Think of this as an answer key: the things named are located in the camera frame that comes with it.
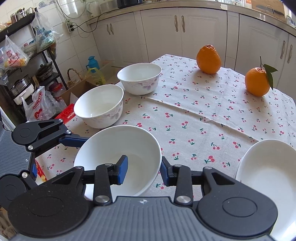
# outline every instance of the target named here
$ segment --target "blue thermos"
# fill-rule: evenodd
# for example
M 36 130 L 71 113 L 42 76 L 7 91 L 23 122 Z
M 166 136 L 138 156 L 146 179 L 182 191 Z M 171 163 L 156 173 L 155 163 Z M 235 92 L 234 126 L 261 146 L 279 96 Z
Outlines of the blue thermos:
M 87 69 L 97 68 L 100 69 L 99 63 L 97 60 L 94 59 L 94 56 L 89 57 L 89 64 L 86 66 Z

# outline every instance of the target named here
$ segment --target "green leaf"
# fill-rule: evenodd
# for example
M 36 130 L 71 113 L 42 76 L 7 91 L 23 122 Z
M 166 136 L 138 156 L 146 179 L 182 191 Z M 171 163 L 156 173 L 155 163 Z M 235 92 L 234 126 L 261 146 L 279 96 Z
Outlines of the green leaf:
M 272 74 L 268 71 L 266 71 L 266 74 L 267 74 L 268 83 L 269 83 L 271 89 L 273 90 L 274 89 L 274 80 L 272 78 Z
M 278 71 L 276 68 L 268 65 L 268 64 L 264 64 L 263 67 L 265 68 L 266 72 L 268 71 L 269 73 L 273 73 Z

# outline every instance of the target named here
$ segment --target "white bowl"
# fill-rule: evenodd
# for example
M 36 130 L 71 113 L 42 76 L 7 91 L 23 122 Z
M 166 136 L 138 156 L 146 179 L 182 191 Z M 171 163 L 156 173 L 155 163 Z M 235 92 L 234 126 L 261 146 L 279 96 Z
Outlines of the white bowl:
M 95 170 L 98 165 L 115 164 L 128 157 L 128 171 L 122 185 L 112 185 L 113 201 L 117 196 L 139 196 L 154 182 L 161 164 L 161 149 L 156 138 L 136 126 L 112 126 L 89 138 L 78 151 L 74 166 Z M 94 185 L 87 184 L 85 197 L 92 200 Z
M 123 109 L 123 89 L 117 85 L 102 85 L 84 93 L 75 103 L 74 112 L 92 128 L 113 125 Z
M 254 144 L 241 159 L 235 179 L 268 196 L 278 218 L 271 232 L 277 241 L 296 236 L 296 150 L 273 139 Z
M 152 63 L 129 65 L 117 73 L 117 78 L 127 92 L 145 95 L 154 91 L 158 85 L 161 67 Z

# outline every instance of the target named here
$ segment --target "cabinet door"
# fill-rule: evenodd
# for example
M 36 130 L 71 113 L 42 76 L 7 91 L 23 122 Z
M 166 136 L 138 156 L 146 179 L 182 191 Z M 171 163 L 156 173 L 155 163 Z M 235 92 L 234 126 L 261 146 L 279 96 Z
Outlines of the cabinet door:
M 150 62 L 164 54 L 182 56 L 178 8 L 144 10 L 141 17 Z
M 296 101 L 296 38 L 289 36 L 288 50 L 277 89 Z
M 98 22 L 98 26 L 93 31 L 96 46 L 98 48 L 101 60 L 112 60 L 115 61 L 114 46 L 112 43 L 113 36 L 110 31 L 109 20 L 105 19 Z
M 115 44 L 115 66 L 126 67 L 143 62 L 133 12 L 109 19 L 110 31 Z
M 227 12 L 203 8 L 179 8 L 182 56 L 196 59 L 206 44 L 217 50 L 222 66 L 225 62 Z
M 273 25 L 240 15 L 235 71 L 246 75 L 250 69 L 260 66 L 261 56 L 262 64 L 278 70 L 272 74 L 276 87 L 284 66 L 288 38 L 287 32 Z

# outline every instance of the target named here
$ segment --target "orange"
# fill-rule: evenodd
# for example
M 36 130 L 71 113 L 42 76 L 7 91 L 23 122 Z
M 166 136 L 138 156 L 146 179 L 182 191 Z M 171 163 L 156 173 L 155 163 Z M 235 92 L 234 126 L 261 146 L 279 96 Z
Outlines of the orange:
M 247 90 L 257 97 L 265 95 L 270 88 L 266 71 L 259 67 L 250 69 L 244 82 Z
M 221 59 L 214 46 L 203 46 L 196 56 L 197 66 L 206 74 L 215 74 L 221 68 Z

